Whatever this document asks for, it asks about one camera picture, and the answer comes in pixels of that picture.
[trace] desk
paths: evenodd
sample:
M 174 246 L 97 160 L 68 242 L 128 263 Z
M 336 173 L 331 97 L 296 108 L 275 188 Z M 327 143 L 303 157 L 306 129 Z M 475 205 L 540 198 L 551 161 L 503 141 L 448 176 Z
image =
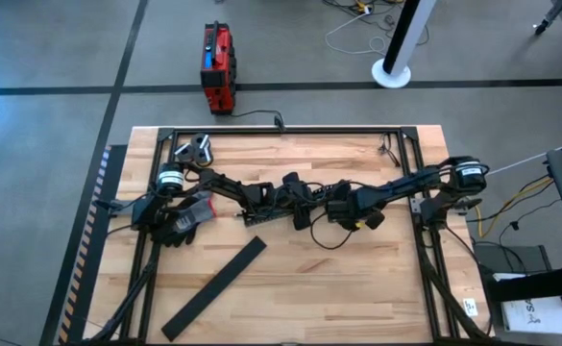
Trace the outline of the desk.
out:
M 449 155 L 440 126 L 410 129 L 419 136 L 425 164 L 438 163 Z M 379 153 L 380 134 L 354 131 L 357 133 L 211 135 L 212 168 L 244 184 L 277 185 L 290 171 L 298 172 L 304 181 L 324 184 L 351 179 L 382 185 L 403 175 Z M 158 132 L 157 127 L 133 128 L 117 198 L 134 199 L 145 192 Z M 186 140 L 188 136 L 179 136 L 179 142 Z M 400 154 L 397 141 L 392 141 L 391 150 Z M 412 151 L 407 152 L 414 159 Z M 241 219 L 233 217 L 239 206 L 214 196 L 217 218 L 200 226 L 194 243 L 161 250 L 146 341 L 167 343 L 160 328 L 257 235 L 267 248 L 175 343 L 431 342 L 407 204 L 406 199 L 390 204 L 378 229 L 359 231 L 345 246 L 327 251 L 313 243 L 308 231 L 295 231 L 289 218 L 245 228 Z M 127 216 L 117 217 L 110 229 L 129 222 Z M 470 244 L 463 217 L 450 215 L 449 225 Z M 339 226 L 326 222 L 317 223 L 315 233 L 329 244 L 346 236 Z M 124 231 L 106 240 L 85 337 L 100 330 L 96 325 L 103 325 L 125 296 L 136 239 L 136 232 Z M 452 293 L 460 303 L 465 298 L 476 300 L 478 316 L 474 320 L 485 330 L 490 315 L 476 265 L 447 231 L 441 233 L 441 239 Z M 145 259 L 151 245 L 146 245 Z M 134 305 L 132 335 L 138 329 L 142 296 Z M 438 294 L 435 301 L 446 335 L 448 326 Z

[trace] red power station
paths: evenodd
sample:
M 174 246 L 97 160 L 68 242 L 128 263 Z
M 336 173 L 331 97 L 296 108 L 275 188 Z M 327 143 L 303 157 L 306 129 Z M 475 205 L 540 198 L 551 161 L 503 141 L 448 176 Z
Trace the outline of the red power station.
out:
M 235 66 L 230 26 L 218 21 L 206 24 L 200 73 L 212 114 L 232 114 L 235 106 Z

